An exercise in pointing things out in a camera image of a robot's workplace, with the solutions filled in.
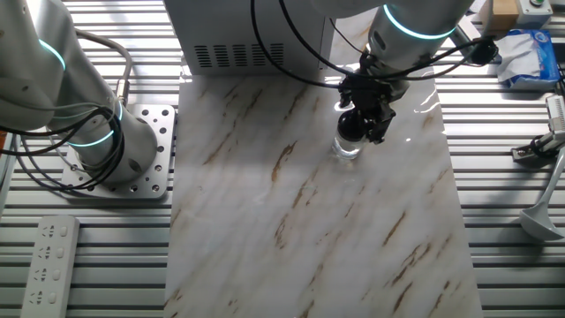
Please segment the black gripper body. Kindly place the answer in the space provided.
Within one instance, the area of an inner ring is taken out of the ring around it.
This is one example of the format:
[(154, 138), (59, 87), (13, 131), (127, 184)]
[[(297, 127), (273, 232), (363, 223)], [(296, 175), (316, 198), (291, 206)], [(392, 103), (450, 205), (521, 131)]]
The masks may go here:
[(346, 75), (338, 85), (352, 89), (350, 106), (359, 110), (369, 110), (381, 103), (395, 102), (401, 99), (409, 88), (405, 79), (382, 79), (384, 76), (381, 63), (376, 57), (362, 55), (359, 67), (351, 75)]

